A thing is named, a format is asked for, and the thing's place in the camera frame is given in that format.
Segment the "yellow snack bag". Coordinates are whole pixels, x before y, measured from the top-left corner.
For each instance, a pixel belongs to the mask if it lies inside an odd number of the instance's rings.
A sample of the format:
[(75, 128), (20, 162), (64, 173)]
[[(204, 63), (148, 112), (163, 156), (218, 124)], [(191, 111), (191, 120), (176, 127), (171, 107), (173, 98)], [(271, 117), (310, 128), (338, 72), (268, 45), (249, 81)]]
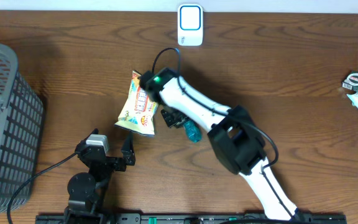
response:
[(132, 71), (129, 94), (114, 125), (143, 136), (154, 136), (153, 117), (159, 104), (140, 87), (140, 77), (140, 73)]

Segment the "teal mouthwash bottle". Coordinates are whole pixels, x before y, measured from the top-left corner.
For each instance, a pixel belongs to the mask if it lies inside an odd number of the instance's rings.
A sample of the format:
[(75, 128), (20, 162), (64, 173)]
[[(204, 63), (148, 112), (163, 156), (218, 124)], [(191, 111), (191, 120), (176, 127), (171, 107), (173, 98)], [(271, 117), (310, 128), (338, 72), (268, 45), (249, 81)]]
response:
[(202, 139), (201, 131), (193, 120), (188, 120), (183, 124), (186, 135), (191, 142), (199, 142)]

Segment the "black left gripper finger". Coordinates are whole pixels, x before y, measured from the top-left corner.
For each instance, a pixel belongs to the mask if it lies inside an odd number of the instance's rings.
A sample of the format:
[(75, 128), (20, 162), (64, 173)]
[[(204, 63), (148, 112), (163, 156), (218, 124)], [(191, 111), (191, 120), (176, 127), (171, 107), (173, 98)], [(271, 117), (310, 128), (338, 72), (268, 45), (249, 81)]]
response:
[(98, 128), (95, 128), (85, 139), (88, 139), (92, 134), (99, 134)]
[(123, 155), (123, 158), (128, 166), (134, 166), (135, 165), (135, 152), (133, 147), (133, 134), (130, 132), (126, 140), (124, 141), (124, 144), (122, 145), (121, 152)]

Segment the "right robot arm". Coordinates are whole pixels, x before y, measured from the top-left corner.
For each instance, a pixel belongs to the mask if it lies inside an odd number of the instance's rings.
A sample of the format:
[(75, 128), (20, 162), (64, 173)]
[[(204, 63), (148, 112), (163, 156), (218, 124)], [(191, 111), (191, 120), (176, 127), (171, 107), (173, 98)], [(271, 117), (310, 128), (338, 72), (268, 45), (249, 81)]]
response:
[(245, 108), (231, 108), (211, 100), (170, 68), (158, 73), (145, 72), (140, 76), (140, 87), (152, 101), (183, 113), (207, 132), (218, 161), (248, 183), (267, 218), (295, 220), (298, 208), (272, 172), (278, 157), (269, 159), (264, 149), (267, 143), (274, 151), (278, 147), (255, 125)]

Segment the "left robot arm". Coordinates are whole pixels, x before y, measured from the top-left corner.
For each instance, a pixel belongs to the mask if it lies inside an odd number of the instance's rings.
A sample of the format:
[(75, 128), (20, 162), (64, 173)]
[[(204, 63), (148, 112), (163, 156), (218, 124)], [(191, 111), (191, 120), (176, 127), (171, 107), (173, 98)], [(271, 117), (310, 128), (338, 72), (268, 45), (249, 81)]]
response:
[(97, 129), (77, 144), (75, 154), (88, 172), (80, 172), (68, 182), (63, 223), (116, 223), (116, 216), (103, 210), (104, 196), (112, 174), (135, 164), (132, 133), (121, 147), (121, 157), (108, 156), (108, 151), (108, 138)]

